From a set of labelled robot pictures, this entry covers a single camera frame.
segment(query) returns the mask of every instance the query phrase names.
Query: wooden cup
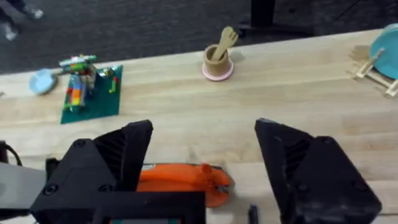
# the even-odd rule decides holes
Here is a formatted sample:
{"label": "wooden cup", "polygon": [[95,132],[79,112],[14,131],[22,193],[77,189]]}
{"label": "wooden cup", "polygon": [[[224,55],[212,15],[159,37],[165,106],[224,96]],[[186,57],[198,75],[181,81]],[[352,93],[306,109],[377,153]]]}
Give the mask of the wooden cup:
{"label": "wooden cup", "polygon": [[219,77],[224,75],[229,71],[231,68],[231,65],[229,64],[229,58],[228,58],[228,51],[226,50],[221,59],[217,62],[212,62],[211,56],[213,56],[218,44],[212,44],[208,46],[205,50],[205,53],[203,55],[203,60],[205,61],[205,65],[207,68],[207,72],[214,76],[214,77]]}

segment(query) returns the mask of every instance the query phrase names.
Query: wooden utensil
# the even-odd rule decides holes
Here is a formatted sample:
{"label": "wooden utensil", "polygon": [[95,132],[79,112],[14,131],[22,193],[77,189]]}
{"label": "wooden utensil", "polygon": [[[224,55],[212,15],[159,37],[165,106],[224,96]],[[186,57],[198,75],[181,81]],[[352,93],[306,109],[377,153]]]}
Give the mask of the wooden utensil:
{"label": "wooden utensil", "polygon": [[232,47],[236,43],[238,37],[238,34],[234,31],[234,29],[232,29],[232,27],[225,27],[221,33],[220,43],[211,57],[211,61],[219,61],[228,47]]}

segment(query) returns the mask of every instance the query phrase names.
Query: orange object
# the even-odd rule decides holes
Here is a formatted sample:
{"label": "orange object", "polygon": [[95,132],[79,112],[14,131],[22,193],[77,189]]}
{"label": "orange object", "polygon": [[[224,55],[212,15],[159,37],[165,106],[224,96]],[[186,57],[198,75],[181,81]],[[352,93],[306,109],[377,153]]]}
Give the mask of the orange object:
{"label": "orange object", "polygon": [[209,164],[152,164],[142,167],[138,192],[204,191],[206,207],[219,207],[229,197],[229,176]]}

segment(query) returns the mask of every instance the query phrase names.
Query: gray carpet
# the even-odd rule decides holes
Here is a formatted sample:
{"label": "gray carpet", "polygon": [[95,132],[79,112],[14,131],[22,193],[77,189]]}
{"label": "gray carpet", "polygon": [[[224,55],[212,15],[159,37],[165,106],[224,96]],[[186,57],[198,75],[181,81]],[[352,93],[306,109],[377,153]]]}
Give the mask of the gray carpet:
{"label": "gray carpet", "polygon": [[[397,22],[396,0],[280,0],[276,21],[314,26],[317,35],[382,28]],[[0,6],[20,24],[12,42],[0,37],[0,73],[57,67],[76,54],[99,62],[203,50],[218,41],[224,26],[249,13],[250,0],[27,0],[45,11],[29,21],[6,2]],[[293,39],[289,35],[248,36],[239,45]]]}

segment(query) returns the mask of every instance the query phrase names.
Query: light blue plate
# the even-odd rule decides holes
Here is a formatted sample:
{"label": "light blue plate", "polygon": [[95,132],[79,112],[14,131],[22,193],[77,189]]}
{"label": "light blue plate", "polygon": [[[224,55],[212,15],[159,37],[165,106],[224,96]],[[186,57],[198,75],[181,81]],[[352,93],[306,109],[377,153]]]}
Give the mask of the light blue plate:
{"label": "light blue plate", "polygon": [[398,79],[398,24],[388,25],[383,33],[372,43],[369,58],[384,48],[385,51],[374,63],[374,67],[383,75]]}
{"label": "light blue plate", "polygon": [[42,95],[52,90],[57,83],[57,76],[51,74],[49,69],[37,71],[29,80],[29,89],[36,95]]}

